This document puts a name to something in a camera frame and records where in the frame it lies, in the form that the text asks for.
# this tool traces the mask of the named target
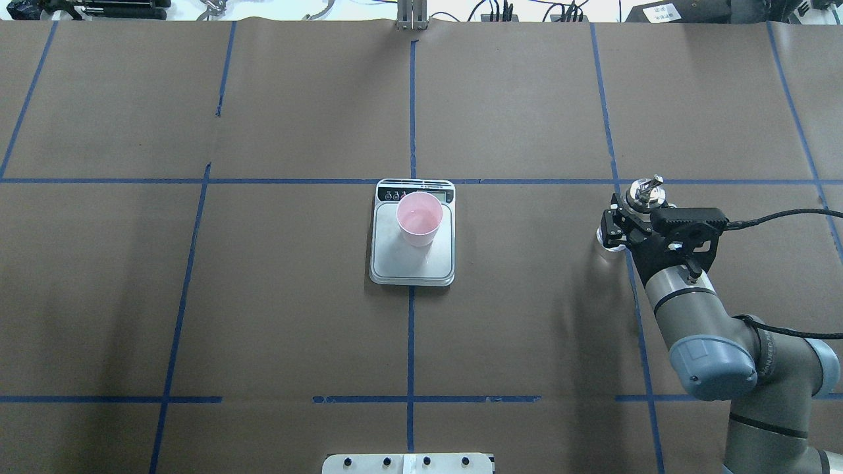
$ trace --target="white scale platform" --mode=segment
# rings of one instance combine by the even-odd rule
[[[398,202],[382,201],[382,188],[402,189],[406,192],[436,189],[431,186],[449,186],[450,202],[442,204],[442,223],[433,242],[425,247],[414,247],[401,236],[395,216]],[[382,180],[375,193],[372,260],[369,276],[372,281],[390,285],[417,285],[444,287],[454,281],[456,259],[454,185],[439,180]]]

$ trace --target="white label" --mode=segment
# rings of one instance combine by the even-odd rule
[[[676,19],[682,19],[672,3],[644,8],[642,11],[647,16],[647,19],[650,20],[650,23],[667,23]]]

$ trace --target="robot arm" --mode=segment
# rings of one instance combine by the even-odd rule
[[[808,446],[811,398],[840,379],[834,351],[730,317],[706,272],[729,221],[719,209],[668,205],[660,177],[613,195],[598,235],[632,254],[670,363],[706,401],[731,400],[724,474],[843,473],[843,456]]]

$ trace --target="blue joint cap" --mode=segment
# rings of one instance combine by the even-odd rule
[[[747,350],[725,337],[683,337],[670,348],[670,364],[685,391],[700,400],[732,400],[758,383],[755,362]]]
[[[834,349],[829,347],[825,341],[819,339],[805,339],[819,359],[819,366],[823,368],[823,384],[813,396],[824,396],[831,391],[840,381],[840,360],[837,358]]]

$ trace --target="plastic cup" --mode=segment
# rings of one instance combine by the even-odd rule
[[[423,247],[436,237],[442,223],[442,203],[429,192],[411,192],[398,202],[395,215],[404,240],[414,247]]]

